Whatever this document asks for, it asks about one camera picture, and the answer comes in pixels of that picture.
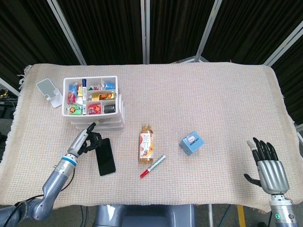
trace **white phone holder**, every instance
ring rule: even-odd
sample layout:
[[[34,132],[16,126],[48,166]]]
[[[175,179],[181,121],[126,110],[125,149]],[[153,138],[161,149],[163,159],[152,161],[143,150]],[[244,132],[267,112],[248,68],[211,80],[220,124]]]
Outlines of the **white phone holder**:
[[[57,108],[62,105],[62,94],[57,87],[53,85],[50,79],[44,79],[37,83],[37,88],[41,91],[44,96],[52,104],[53,108]]]

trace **plastic bottle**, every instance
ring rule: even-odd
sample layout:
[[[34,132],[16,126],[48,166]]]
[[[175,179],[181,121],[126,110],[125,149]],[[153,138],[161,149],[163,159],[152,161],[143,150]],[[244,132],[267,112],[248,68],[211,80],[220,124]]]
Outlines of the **plastic bottle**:
[[[139,163],[153,163],[153,131],[149,124],[143,124],[140,132]]]

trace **robotic arm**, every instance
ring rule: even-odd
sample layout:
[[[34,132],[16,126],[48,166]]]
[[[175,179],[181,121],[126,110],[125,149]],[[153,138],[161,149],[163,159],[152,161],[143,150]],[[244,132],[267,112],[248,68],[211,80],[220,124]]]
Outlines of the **robotic arm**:
[[[101,135],[92,132],[95,126],[96,124],[92,123],[87,129],[82,130],[71,144],[67,154],[54,166],[55,170],[43,185],[42,199],[33,197],[15,206],[0,209],[0,227],[17,226],[17,223],[25,218],[42,221],[50,215],[58,194],[77,165],[77,158],[82,153],[101,146]]]
[[[247,144],[255,159],[260,180],[252,179],[248,174],[244,174],[244,177],[271,195],[269,204],[277,227],[299,227],[292,202],[284,196],[289,185],[275,148],[270,143],[259,141],[256,138],[253,140],[257,147],[250,141],[247,141]]]

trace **red marker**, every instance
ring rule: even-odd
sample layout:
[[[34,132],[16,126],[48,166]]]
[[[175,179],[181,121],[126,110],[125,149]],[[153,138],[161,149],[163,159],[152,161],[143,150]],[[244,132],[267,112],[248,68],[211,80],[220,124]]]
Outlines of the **red marker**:
[[[159,165],[164,159],[166,158],[165,155],[163,155],[162,157],[160,157],[154,164],[152,164],[150,167],[148,167],[147,170],[145,170],[140,177],[143,178],[145,177],[151,170],[153,170],[153,168],[155,168],[157,165]]]

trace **blue ring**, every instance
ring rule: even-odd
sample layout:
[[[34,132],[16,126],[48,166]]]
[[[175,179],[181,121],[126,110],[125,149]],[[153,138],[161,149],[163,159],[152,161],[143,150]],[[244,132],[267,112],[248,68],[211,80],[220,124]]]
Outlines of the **blue ring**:
[[[61,159],[65,160],[65,161],[69,161],[69,162],[72,163],[74,166],[77,165],[77,163],[75,163],[74,161],[71,161],[69,158],[62,157]]]

